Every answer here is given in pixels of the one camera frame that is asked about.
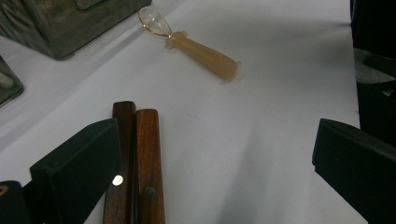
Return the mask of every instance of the table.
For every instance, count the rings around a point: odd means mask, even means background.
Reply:
[[[0,179],[25,185],[35,161],[127,100],[160,114],[167,223],[366,223],[311,163],[319,119],[359,126],[348,4],[155,1],[174,31],[242,63],[229,84],[136,15],[63,62],[0,37],[25,86],[0,108]]]

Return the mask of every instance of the white tablecloth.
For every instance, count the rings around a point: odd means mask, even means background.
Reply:
[[[169,224],[361,224],[311,163],[319,119],[359,127],[349,2],[162,0],[173,31],[242,63],[225,84],[136,15],[58,62],[0,37],[24,93],[0,108],[0,180],[133,101],[160,114]],[[87,223],[101,223],[103,199]]]

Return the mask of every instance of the translucent handle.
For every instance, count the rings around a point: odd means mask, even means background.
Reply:
[[[166,46],[183,50],[214,74],[228,82],[231,82],[236,76],[239,63],[224,54],[188,39],[187,33],[184,31],[169,35],[166,40]]]

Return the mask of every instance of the metal pin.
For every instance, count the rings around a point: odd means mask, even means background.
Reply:
[[[154,188],[145,188],[145,196],[147,198],[152,198],[155,195],[155,189]]]

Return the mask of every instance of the brown wooden handle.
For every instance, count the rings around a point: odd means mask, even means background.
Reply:
[[[163,175],[158,112],[136,112],[137,216],[139,224],[164,224]]]
[[[106,192],[104,224],[136,223],[136,131],[133,102],[117,102],[113,105],[113,118],[117,119],[120,137],[121,165],[119,175],[123,181],[120,185],[111,185]]]

